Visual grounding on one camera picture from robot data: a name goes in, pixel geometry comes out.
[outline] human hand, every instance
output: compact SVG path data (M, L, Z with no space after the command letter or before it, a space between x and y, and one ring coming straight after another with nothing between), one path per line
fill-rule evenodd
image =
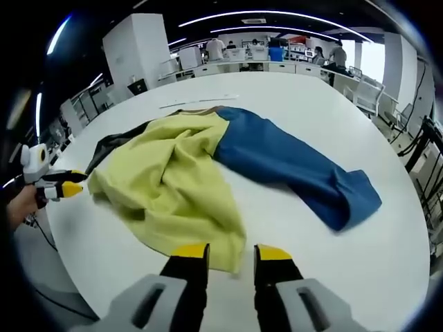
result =
M34 185L27 185L9 202L6 209L12 230L16 230L28 214L38 210L35 200L36 193L37 188Z

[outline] white tabletop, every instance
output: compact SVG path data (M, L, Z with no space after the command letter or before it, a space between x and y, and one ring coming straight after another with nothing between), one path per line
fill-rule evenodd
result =
M371 121L320 79L286 73L230 73L162 86L100 114L70 144L57 168L85 170L99 139L172 113L161 105L238 95L226 106L272 120L344 169L363 169L383 201L358 227L334 234L291 190L254 183L220 165L247 231L242 271L210 271L201 331L259 331L253 307L253 245L289 252L305 278L316 278L352 307L371 330L399 330L419 309L428 286L426 224L404 166ZM189 104L188 109L221 102ZM59 254L74 284L100 316L111 300L167 257L139 242L109 206L88 193L49 203Z

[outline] window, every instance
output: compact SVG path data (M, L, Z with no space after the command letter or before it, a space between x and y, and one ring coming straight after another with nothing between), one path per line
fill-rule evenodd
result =
M343 50L346 52L346 68L355 66L355 41L342 40Z
M364 75L383 82L385 72L385 46L383 44L363 42L361 47L361 71Z

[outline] black cloth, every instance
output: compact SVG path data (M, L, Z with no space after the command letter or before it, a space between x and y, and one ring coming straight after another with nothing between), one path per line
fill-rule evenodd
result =
M169 114L169 116L173 116L175 114L180 113L180 109L175 111L174 113ZM102 161L105 159L115 148L121 147L122 145L129 142L132 138L142 134L146 126L153 120L146 121L145 123L140 124L138 127L135 127L125 133L116 133L114 135L108 135L101 140L98 141L96 145L96 150L94 151L94 155L92 157L91 162L89 163L86 171L84 173L89 176L89 174L96 168Z

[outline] yellow cloth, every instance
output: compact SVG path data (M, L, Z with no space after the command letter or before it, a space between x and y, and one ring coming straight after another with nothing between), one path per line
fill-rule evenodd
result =
M236 272L245 231L229 185L212 155L228 122L216 113L155 120L110 155L89 178L127 227L147 246L170 255L178 246L210 243L210 267Z

